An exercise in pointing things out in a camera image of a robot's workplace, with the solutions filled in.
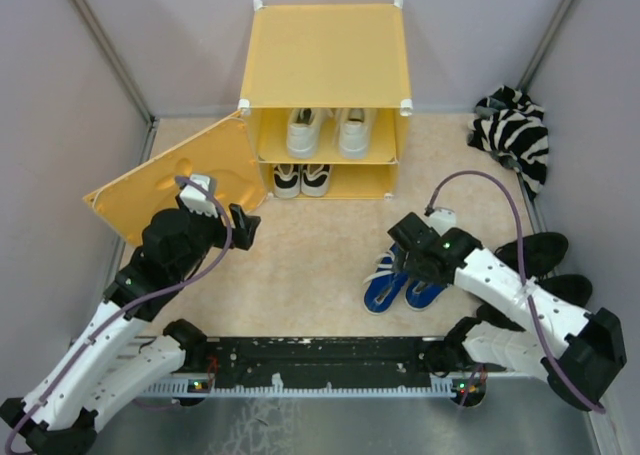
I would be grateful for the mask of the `blue canvas shoe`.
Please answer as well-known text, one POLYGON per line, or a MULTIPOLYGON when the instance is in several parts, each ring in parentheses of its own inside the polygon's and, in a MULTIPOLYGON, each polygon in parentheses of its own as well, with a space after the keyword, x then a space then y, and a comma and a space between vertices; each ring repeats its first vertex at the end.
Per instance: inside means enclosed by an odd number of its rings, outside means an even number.
POLYGON ((409 276, 405 272, 394 270, 397 252, 398 247, 393 244, 379 254, 374 260, 375 271, 363 280, 366 286, 363 303, 369 313, 381 314, 387 311, 408 282, 409 276))
POLYGON ((422 311, 431 305, 444 290, 443 286, 414 280, 409 283, 406 289, 405 301, 412 310, 422 311))

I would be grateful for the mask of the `black white canvas shoe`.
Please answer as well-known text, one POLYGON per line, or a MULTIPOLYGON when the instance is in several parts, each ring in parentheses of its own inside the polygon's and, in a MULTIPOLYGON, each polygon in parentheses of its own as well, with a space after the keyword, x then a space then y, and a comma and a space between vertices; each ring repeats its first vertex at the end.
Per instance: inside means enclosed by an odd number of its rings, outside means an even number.
POLYGON ((329 189, 331 166, 329 164, 306 164, 302 166, 301 192, 309 197, 322 197, 329 189))
POLYGON ((273 193, 281 199, 292 199, 300 194, 300 166, 298 164, 277 164, 273 167, 273 193))

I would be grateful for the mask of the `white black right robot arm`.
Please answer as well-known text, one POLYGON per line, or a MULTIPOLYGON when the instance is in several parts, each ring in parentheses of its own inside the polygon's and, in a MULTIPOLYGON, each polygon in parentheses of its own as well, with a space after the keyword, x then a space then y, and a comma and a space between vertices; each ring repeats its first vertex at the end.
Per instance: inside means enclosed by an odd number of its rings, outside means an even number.
POLYGON ((521 276, 468 232, 438 233, 409 213, 388 231, 398 247, 394 269, 427 284, 453 285, 488 303, 518 330, 474 322, 446 347, 461 371, 498 365, 548 383, 573 407, 604 413, 601 397, 625 366, 621 321, 563 301, 521 276))

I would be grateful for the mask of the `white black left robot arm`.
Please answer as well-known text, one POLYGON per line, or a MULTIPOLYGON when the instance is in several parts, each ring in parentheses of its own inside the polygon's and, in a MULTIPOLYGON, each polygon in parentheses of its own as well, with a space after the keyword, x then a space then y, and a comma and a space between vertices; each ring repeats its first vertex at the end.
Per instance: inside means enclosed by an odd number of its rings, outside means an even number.
POLYGON ((32 454, 85 454, 108 421, 150 385, 182 368, 201 369, 208 359, 207 337, 179 319, 134 359, 108 370, 169 301, 205 276, 200 266, 211 249, 250 249, 260 223, 237 204, 211 215, 184 205, 157 212, 58 365, 29 394, 2 403, 1 418, 11 429, 5 452, 22 436, 32 454))

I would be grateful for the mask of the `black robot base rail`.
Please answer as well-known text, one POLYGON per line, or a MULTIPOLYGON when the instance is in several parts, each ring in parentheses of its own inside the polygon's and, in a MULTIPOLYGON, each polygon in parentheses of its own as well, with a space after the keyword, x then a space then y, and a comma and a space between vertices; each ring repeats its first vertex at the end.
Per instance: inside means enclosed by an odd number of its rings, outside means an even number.
POLYGON ((456 398, 474 363, 434 337, 222 337, 143 391, 207 398, 456 398))

